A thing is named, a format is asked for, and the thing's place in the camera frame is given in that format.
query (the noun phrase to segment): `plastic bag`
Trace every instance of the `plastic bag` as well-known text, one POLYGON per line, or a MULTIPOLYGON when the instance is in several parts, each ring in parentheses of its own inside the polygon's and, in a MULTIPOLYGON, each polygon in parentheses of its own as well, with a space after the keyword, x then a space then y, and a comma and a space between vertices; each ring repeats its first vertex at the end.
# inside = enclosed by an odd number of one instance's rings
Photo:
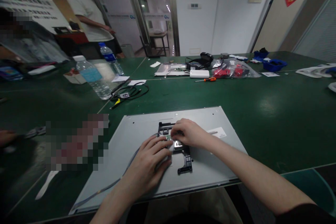
POLYGON ((235 58, 216 59, 212 62, 212 77, 219 78, 258 78, 261 77, 244 61, 235 58))

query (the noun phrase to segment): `banner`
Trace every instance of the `banner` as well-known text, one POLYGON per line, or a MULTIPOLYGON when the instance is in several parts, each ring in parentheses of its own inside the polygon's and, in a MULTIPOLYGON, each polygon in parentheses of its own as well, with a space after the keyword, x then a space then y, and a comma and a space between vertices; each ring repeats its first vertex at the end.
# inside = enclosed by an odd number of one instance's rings
POLYGON ((54 34, 53 27, 69 26, 52 0, 0 0, 0 7, 18 15, 27 15, 54 34))
MULTIPOLYGON (((112 19, 133 19, 135 20, 134 13, 113 13, 113 14, 107 14, 107 16, 112 19)), ((162 20, 162 21, 171 20, 170 13, 143 13, 143 16, 146 20, 162 20)))

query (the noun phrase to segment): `screwdriver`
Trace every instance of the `screwdriver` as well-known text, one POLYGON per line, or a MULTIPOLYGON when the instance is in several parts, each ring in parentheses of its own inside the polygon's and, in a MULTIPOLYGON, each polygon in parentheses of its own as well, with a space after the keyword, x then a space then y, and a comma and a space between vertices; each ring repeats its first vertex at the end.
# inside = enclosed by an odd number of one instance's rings
POLYGON ((199 80, 199 81, 204 81, 204 82, 206 82, 206 81, 216 81, 216 78, 209 78, 209 79, 204 79, 204 80, 199 80))

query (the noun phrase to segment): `hand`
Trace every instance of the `hand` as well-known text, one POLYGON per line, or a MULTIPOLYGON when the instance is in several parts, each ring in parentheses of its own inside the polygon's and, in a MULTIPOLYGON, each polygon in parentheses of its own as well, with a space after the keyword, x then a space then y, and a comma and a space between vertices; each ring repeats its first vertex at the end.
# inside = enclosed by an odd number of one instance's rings
POLYGON ((108 32, 111 33, 111 34, 114 34, 114 33, 115 33, 115 31, 112 30, 112 28, 109 27, 109 26, 104 25, 102 28, 103 28, 104 30, 108 31, 108 32))
POLYGON ((207 142, 214 138, 214 136, 198 126, 197 123, 185 118, 176 122, 171 129, 170 135, 174 140, 179 140, 186 145, 203 149, 206 148, 207 142), (184 136, 179 134, 178 131, 182 131, 184 136))
POLYGON ((14 131, 0 131, 0 147, 7 145, 17 137, 14 131))
POLYGON ((172 154, 165 147, 172 145, 173 141, 163 141, 165 139, 152 136, 143 142, 127 172, 115 186, 115 193, 121 194, 129 204, 156 187, 171 164, 171 160, 166 160, 156 169, 162 159, 172 154))

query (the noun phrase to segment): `orange screwdriver handle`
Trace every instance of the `orange screwdriver handle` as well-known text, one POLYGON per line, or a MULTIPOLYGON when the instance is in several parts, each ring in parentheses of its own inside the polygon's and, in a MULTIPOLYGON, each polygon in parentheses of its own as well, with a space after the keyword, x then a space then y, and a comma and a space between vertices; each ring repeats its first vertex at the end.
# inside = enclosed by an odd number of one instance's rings
POLYGON ((216 81, 216 78, 212 77, 212 78, 209 78, 209 79, 204 79, 204 81, 216 81))

